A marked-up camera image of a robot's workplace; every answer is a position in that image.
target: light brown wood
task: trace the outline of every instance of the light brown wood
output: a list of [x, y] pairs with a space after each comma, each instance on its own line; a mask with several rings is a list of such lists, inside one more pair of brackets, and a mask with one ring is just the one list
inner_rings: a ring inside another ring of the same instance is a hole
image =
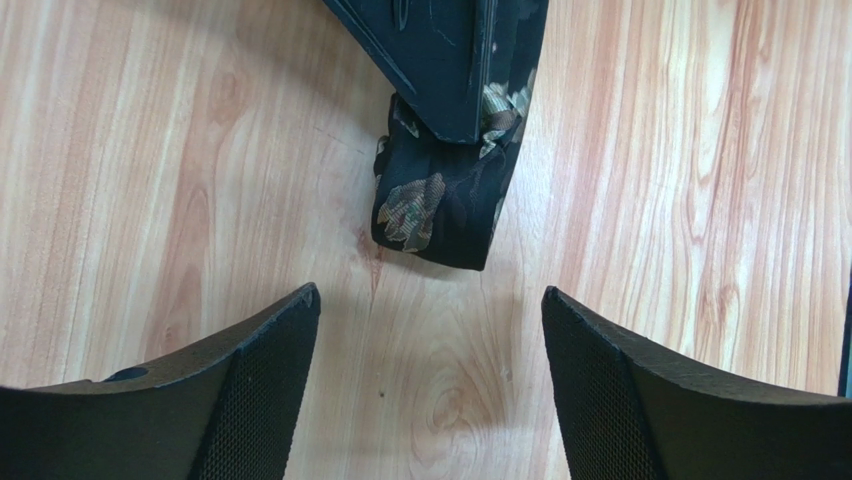
[[292, 479], [565, 478], [549, 284], [836, 388], [852, 4], [551, 0], [482, 273], [377, 249], [389, 84], [320, 0], [0, 0], [0, 382], [173, 351], [307, 281]]

